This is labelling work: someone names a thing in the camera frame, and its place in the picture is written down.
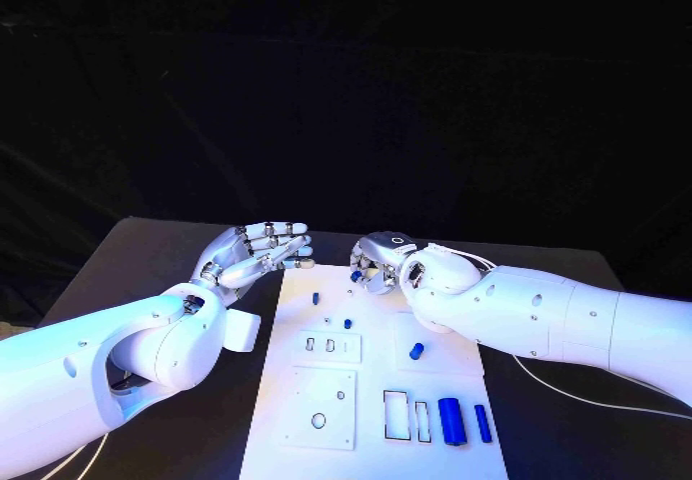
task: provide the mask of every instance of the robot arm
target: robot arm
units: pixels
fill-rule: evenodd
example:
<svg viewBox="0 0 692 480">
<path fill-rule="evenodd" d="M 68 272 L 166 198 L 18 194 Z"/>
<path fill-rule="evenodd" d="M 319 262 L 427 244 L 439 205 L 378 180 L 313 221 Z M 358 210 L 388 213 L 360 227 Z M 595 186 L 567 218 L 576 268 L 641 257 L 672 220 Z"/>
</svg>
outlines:
<svg viewBox="0 0 692 480">
<path fill-rule="evenodd" d="M 378 232 L 354 248 L 352 280 L 381 294 L 399 285 L 435 331 L 523 357 L 600 367 L 692 406 L 691 303 L 491 262 L 479 269 L 465 255 L 436 244 L 419 250 L 401 233 Z"/>
<path fill-rule="evenodd" d="M 306 231 L 285 222 L 227 230 L 190 283 L 0 342 L 2 479 L 58 460 L 197 386 L 223 347 L 253 350 L 260 317 L 227 307 L 267 272 L 313 266 Z M 142 385 L 110 385 L 109 358 Z"/>
</svg>

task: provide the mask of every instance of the robotic hand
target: robotic hand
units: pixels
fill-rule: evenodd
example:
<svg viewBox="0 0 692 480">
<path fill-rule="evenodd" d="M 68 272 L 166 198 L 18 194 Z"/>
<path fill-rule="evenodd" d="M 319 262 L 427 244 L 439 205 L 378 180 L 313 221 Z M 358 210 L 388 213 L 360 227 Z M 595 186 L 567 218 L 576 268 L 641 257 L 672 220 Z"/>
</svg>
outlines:
<svg viewBox="0 0 692 480">
<path fill-rule="evenodd" d="M 58 460 L 195 387 L 223 347 L 253 350 L 260 317 L 227 307 L 267 272 L 312 268 L 306 232 L 286 222 L 228 229 L 188 283 L 0 342 L 0 479 Z M 139 382 L 110 384 L 109 358 Z"/>
<path fill-rule="evenodd" d="M 371 293 L 400 286 L 416 318 L 436 332 L 456 331 L 523 357 L 600 367 L 692 406 L 691 303 L 498 267 L 433 243 L 420 249 L 396 232 L 361 238 L 351 268 Z"/>
</svg>

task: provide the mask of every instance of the black table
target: black table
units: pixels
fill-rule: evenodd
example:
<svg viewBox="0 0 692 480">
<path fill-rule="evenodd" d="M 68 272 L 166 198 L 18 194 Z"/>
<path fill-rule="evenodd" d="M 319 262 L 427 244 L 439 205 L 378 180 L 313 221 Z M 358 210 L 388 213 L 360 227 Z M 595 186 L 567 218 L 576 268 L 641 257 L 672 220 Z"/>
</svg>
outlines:
<svg viewBox="0 0 692 480">
<path fill-rule="evenodd" d="M 140 218 L 123 220 L 42 325 L 158 295 L 188 281 L 198 256 L 226 228 Z M 348 265 L 360 235 L 311 234 L 316 262 Z M 498 264 L 537 268 L 595 286 L 622 289 L 606 259 L 595 251 L 440 243 Z M 239 477 L 282 276 L 275 273 L 260 279 L 234 305 L 263 317 L 254 352 L 224 350 L 202 384 L 151 407 L 116 430 L 87 479 Z M 481 350 L 511 478 L 692 478 L 692 422 L 579 402 L 541 385 L 510 355 L 484 346 Z M 537 360 L 525 363 L 544 380 L 592 400 L 690 414 L 681 402 L 599 369 Z M 97 445 L 99 441 L 54 479 L 76 478 Z M 50 468 L 22 478 L 41 478 Z"/>
</svg>

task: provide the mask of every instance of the rectangular hole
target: rectangular hole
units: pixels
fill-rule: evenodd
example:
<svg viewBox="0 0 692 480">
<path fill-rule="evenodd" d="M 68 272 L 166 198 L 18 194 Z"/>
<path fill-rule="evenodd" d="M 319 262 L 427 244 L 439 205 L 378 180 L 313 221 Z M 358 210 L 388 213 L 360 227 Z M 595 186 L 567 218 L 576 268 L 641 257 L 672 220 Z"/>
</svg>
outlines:
<svg viewBox="0 0 692 480">
<path fill-rule="evenodd" d="M 412 441 L 407 392 L 386 390 L 386 438 Z"/>
<path fill-rule="evenodd" d="M 419 430 L 419 441 L 430 443 L 430 416 L 426 402 L 416 402 L 416 428 Z"/>
</svg>

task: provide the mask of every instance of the blue cylinder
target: blue cylinder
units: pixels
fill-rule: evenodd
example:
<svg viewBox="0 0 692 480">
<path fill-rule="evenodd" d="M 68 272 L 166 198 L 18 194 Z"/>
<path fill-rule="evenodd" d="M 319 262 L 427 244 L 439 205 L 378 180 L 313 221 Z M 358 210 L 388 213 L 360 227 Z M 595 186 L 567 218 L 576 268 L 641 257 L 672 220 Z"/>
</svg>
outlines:
<svg viewBox="0 0 692 480">
<path fill-rule="evenodd" d="M 443 422 L 445 443 L 459 447 L 468 442 L 459 400 L 456 398 L 442 398 L 437 401 L 437 407 L 440 408 Z"/>
<path fill-rule="evenodd" d="M 476 409 L 476 418 L 479 419 L 481 439 L 484 443 L 491 443 L 494 436 L 491 435 L 491 426 L 488 425 L 486 408 L 484 405 L 476 405 L 474 408 Z"/>
<path fill-rule="evenodd" d="M 422 358 L 423 351 L 426 350 L 426 347 L 423 346 L 423 343 L 417 343 L 414 345 L 414 349 L 412 350 L 412 353 L 409 356 L 414 359 L 419 360 Z"/>
</svg>

